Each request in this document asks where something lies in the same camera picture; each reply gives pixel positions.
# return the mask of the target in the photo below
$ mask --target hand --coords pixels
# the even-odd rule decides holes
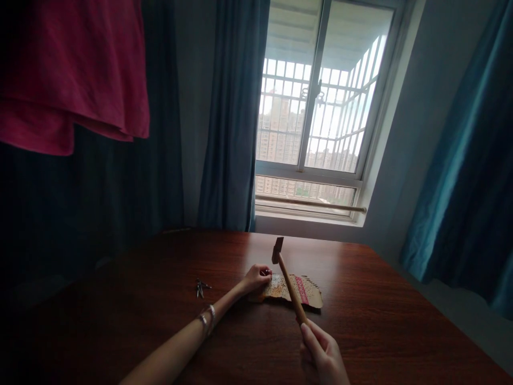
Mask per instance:
[[[349,385],[337,341],[312,321],[310,327],[301,324],[301,333],[299,354],[308,382]]]
[[[267,265],[253,265],[240,282],[242,295],[251,293],[273,278],[273,271]]]

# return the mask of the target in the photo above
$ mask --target blue curtain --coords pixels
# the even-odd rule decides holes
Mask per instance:
[[[183,225],[173,2],[142,1],[150,137],[118,142],[82,127],[69,157],[0,143],[2,287],[95,268]]]
[[[250,231],[270,0],[217,2],[214,81],[198,224]]]
[[[403,266],[513,319],[513,0],[499,0],[456,94]]]

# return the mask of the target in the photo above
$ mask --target hammer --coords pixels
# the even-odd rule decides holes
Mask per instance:
[[[292,286],[292,282],[290,281],[289,274],[287,272],[287,268],[285,267],[285,264],[283,263],[282,258],[282,245],[283,245],[283,237],[278,237],[276,239],[276,244],[273,248],[273,258],[272,262],[273,265],[279,264],[280,268],[282,269],[283,276],[285,277],[285,282],[287,284],[287,289],[289,290],[290,299],[292,301],[292,305],[294,306],[294,310],[296,312],[297,322],[299,326],[301,324],[310,325],[308,322],[308,319],[306,318],[305,311],[303,310],[303,307],[301,306],[301,301],[298,298],[298,294],[294,290]]]

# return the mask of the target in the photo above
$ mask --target wooden table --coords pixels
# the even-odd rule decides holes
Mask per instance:
[[[116,383],[254,263],[276,236],[184,230],[159,235],[19,322],[28,371],[52,383]],[[351,383],[499,384],[511,378],[369,247],[286,237],[290,273],[322,291],[307,316],[339,343]],[[182,373],[183,383],[304,383],[292,306],[239,301]]]

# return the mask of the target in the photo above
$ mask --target pink fabric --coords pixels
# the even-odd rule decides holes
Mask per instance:
[[[120,141],[149,135],[140,0],[35,1],[0,74],[0,141],[73,153],[73,123]]]
[[[297,275],[295,275],[294,277],[296,278],[296,284],[298,285],[299,295],[301,296],[301,303],[309,305],[310,303],[308,302],[308,295],[306,294],[305,286],[303,286],[303,279],[301,277],[298,277]]]

